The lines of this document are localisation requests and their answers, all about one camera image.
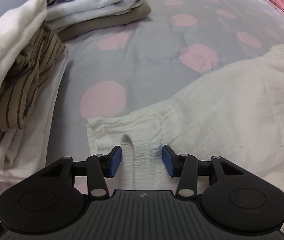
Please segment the white crinkled skirt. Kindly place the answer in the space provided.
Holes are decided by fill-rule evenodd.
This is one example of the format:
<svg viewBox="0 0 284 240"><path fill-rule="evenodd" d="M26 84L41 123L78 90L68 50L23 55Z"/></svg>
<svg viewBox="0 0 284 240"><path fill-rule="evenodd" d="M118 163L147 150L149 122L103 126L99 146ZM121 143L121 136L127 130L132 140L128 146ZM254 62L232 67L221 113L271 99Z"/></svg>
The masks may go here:
<svg viewBox="0 0 284 240"><path fill-rule="evenodd" d="M161 157L169 145L201 160L221 155L284 192L284 44L205 74L163 102L88 119L87 136L92 155L121 146L122 189L175 189Z"/></svg>

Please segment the white folded clothes pile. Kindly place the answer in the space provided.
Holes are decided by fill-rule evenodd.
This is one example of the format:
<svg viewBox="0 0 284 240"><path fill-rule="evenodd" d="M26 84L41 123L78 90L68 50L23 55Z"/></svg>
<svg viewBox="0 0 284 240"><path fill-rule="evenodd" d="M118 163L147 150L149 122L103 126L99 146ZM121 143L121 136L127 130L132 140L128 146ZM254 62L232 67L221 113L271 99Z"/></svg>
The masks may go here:
<svg viewBox="0 0 284 240"><path fill-rule="evenodd" d="M0 181L18 183L45 165L67 48L45 24L46 0L0 17Z"/></svg>

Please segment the folded clothes stack with khaki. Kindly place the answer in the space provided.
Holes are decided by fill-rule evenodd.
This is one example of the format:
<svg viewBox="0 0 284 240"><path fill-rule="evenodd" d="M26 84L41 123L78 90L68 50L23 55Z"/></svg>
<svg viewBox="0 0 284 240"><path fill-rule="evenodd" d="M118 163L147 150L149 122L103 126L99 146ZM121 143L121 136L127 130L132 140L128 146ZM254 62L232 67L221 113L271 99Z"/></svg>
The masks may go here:
<svg viewBox="0 0 284 240"><path fill-rule="evenodd" d="M146 0L46 0L46 25L62 41L146 19Z"/></svg>

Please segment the brown striped folded garment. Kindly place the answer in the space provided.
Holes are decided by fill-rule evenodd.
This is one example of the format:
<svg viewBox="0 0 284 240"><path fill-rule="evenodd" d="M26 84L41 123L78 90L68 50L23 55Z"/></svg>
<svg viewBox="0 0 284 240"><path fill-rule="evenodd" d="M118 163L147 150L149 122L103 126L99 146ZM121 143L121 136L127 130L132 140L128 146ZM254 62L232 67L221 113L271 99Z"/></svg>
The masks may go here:
<svg viewBox="0 0 284 240"><path fill-rule="evenodd" d="M19 53L0 87L0 135L25 128L39 90L64 50L58 35L42 25Z"/></svg>

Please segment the grey pink-dotted bed sheet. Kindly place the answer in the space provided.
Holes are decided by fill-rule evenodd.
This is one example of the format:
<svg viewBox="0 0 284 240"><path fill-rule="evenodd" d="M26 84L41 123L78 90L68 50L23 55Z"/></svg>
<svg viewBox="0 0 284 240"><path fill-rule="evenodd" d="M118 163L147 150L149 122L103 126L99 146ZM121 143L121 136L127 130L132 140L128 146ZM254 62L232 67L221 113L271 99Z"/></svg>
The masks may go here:
<svg viewBox="0 0 284 240"><path fill-rule="evenodd" d="M146 19L66 43L43 167L92 155L88 119L163 102L205 74L284 44L284 14L266 0L146 1ZM0 194L15 184L0 181Z"/></svg>

